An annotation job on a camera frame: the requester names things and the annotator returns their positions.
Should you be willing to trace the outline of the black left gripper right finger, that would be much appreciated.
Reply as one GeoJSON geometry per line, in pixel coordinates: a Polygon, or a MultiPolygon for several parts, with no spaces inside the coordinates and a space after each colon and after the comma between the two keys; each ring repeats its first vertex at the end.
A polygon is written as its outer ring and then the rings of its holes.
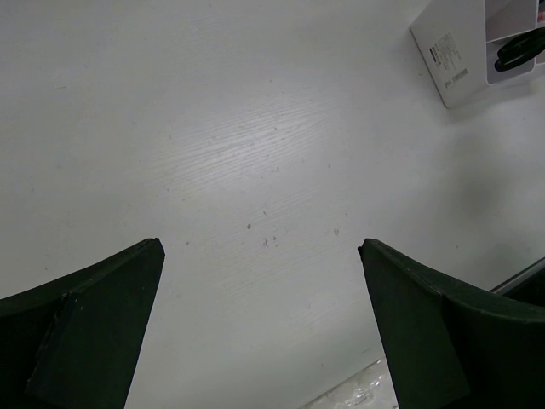
{"type": "Polygon", "coordinates": [[[544,307],[482,290],[376,239],[359,255],[400,407],[543,407],[544,307]]]}

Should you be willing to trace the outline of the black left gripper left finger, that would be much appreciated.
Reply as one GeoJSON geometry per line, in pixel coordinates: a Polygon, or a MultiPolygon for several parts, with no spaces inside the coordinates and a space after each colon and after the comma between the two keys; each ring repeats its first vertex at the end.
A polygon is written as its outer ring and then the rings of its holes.
{"type": "Polygon", "coordinates": [[[3,408],[123,408],[164,266],[145,239],[1,301],[3,408]]]}

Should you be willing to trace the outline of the black handled scissors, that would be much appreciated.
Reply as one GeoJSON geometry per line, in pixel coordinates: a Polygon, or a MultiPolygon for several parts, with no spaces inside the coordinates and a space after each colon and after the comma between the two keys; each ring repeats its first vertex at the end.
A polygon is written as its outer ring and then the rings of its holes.
{"type": "Polygon", "coordinates": [[[536,58],[536,29],[521,34],[505,43],[496,53],[494,68],[497,72],[510,71],[536,58]]]}

